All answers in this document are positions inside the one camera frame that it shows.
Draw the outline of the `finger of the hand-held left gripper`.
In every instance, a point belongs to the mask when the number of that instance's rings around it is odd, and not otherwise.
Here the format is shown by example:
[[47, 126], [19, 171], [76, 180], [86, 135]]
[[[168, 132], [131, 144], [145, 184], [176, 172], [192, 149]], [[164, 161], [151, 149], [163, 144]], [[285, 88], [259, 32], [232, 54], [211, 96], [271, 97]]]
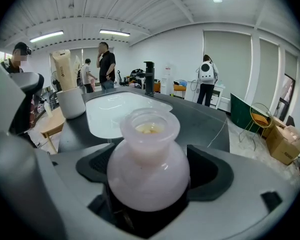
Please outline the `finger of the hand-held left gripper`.
[[9, 76], [25, 94], [14, 117], [15, 122], [34, 125], [43, 89], [44, 77], [35, 72], [11, 73]]

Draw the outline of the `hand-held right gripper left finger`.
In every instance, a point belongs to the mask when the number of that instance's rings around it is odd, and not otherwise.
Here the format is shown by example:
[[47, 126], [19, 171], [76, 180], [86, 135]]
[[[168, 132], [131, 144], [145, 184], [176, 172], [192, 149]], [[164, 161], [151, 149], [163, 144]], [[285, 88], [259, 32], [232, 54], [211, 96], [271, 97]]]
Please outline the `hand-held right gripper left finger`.
[[36, 149], [43, 182], [59, 212], [68, 240], [135, 240], [136, 236], [122, 231], [89, 210], [88, 205], [103, 192], [103, 184], [90, 182], [76, 170], [76, 163], [107, 143], [81, 150], [49, 155]]

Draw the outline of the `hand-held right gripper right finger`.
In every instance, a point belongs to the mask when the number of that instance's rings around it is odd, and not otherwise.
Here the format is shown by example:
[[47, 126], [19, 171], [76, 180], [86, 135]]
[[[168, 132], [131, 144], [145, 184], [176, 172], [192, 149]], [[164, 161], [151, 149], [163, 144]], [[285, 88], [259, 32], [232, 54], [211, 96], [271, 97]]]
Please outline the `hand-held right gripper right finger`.
[[230, 166], [232, 183], [215, 200], [191, 200], [153, 240], [255, 240], [291, 206], [294, 188], [264, 163], [198, 145], [189, 145], [188, 150]]

